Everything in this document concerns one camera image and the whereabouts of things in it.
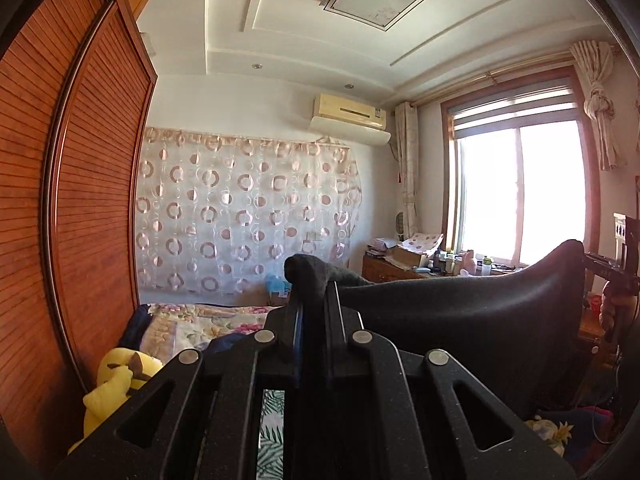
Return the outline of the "person's right hand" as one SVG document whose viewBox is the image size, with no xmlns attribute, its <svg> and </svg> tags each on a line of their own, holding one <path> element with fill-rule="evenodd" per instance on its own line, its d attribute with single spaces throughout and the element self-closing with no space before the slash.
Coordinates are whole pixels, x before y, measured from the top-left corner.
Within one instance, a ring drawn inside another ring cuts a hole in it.
<svg viewBox="0 0 640 480">
<path fill-rule="evenodd" d="M 602 289 L 600 325 L 605 331 L 605 341 L 620 342 L 628 333 L 636 316 L 638 292 L 622 282 L 607 281 Z"/>
</svg>

